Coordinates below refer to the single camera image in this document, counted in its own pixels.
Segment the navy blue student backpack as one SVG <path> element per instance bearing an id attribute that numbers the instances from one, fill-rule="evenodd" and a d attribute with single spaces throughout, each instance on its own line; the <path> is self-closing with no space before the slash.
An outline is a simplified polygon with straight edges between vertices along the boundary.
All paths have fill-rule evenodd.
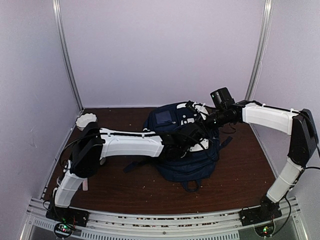
<path id="1" fill-rule="evenodd" d="M 163 105 L 152 110 L 143 123 L 144 132 L 155 132 L 160 135 L 177 130 L 186 124 L 197 124 L 204 130 L 204 138 L 209 140 L 207 150 L 190 152 L 177 160 L 162 159 L 162 152 L 158 157 L 144 159 L 140 162 L 133 161 L 123 169 L 124 173 L 132 171 L 136 167 L 152 164 L 158 172 L 170 182 L 178 182 L 187 192 L 196 192 L 203 179 L 211 176 L 220 159 L 220 151 L 233 139 L 229 136 L 225 141 L 220 141 L 219 129 L 209 129 L 198 122 L 195 116 L 186 108 L 187 102 L 178 102 Z M 212 108 L 208 113 L 217 112 Z"/>

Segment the pink white correction stick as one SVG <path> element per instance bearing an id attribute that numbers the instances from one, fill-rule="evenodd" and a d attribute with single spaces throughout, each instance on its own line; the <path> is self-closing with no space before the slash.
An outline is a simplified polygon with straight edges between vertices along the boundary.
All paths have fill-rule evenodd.
<path id="1" fill-rule="evenodd" d="M 89 185 L 88 185 L 88 182 L 87 181 L 83 181 L 82 182 L 82 190 L 84 192 L 88 191 L 89 190 Z"/>

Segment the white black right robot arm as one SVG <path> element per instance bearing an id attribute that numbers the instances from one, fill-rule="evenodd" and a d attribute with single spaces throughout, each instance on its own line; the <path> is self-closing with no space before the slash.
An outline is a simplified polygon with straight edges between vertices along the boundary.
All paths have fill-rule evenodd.
<path id="1" fill-rule="evenodd" d="M 236 102 L 226 87 L 211 92 L 210 97 L 215 110 L 204 118 L 206 127 L 218 128 L 229 123 L 243 123 L 254 130 L 264 128 L 280 138 L 272 138 L 275 153 L 263 144 L 261 138 L 258 139 L 268 161 L 277 156 L 283 158 L 283 163 L 273 169 L 275 181 L 261 197 L 259 205 L 245 207 L 239 216 L 243 226 L 271 222 L 281 217 L 281 201 L 288 199 L 288 193 L 297 185 L 309 160 L 320 151 L 312 112 L 307 108 L 296 110 L 270 106 L 256 100 Z"/>

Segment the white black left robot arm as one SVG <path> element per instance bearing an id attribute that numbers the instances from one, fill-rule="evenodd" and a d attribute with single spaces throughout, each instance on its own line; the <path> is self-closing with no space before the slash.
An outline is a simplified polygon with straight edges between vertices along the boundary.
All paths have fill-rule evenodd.
<path id="1" fill-rule="evenodd" d="M 209 138 L 194 123 L 183 125 L 175 131 L 129 132 L 99 128 L 91 122 L 68 147 L 71 148 L 71 154 L 62 166 L 63 174 L 52 191 L 45 216 L 66 225 L 85 227 L 89 213 L 71 209 L 71 200 L 84 180 L 98 172 L 103 159 L 146 156 L 180 160 L 188 153 L 207 150 Z"/>

